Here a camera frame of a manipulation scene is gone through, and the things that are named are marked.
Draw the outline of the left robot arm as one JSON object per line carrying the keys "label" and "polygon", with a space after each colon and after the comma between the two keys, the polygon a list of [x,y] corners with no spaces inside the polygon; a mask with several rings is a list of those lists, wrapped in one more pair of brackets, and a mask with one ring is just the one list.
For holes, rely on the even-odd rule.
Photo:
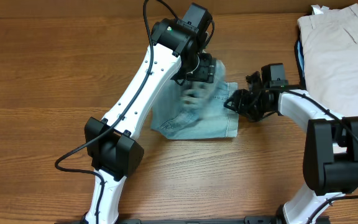
{"label": "left robot arm", "polygon": [[144,149],[137,143],[145,118],[168,84],[214,83],[216,59],[204,52],[213,17],[191,4],[183,18],[163,19],[147,27],[144,61],[118,102],[102,119],[85,124],[87,153],[96,174],[93,199],[81,223],[116,223],[124,182],[138,168]]}

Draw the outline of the light blue denim shorts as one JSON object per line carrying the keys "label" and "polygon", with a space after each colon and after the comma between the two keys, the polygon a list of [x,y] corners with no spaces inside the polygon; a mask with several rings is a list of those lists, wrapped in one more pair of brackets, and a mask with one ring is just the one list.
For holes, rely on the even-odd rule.
{"label": "light blue denim shorts", "polygon": [[167,139],[212,139],[237,136],[239,115],[224,107],[237,90],[236,82],[224,81],[226,68],[216,61],[213,83],[170,80],[152,107],[151,129]]}

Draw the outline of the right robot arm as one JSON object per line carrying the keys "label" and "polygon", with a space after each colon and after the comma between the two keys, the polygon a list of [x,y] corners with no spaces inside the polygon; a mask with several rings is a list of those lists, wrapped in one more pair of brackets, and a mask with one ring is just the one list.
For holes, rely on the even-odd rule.
{"label": "right robot arm", "polygon": [[329,223],[323,212],[333,202],[358,199],[358,116],[345,117],[289,84],[281,63],[246,76],[224,107],[258,122],[272,114],[293,120],[305,133],[303,178],[296,195],[274,216],[248,216],[245,223]]}

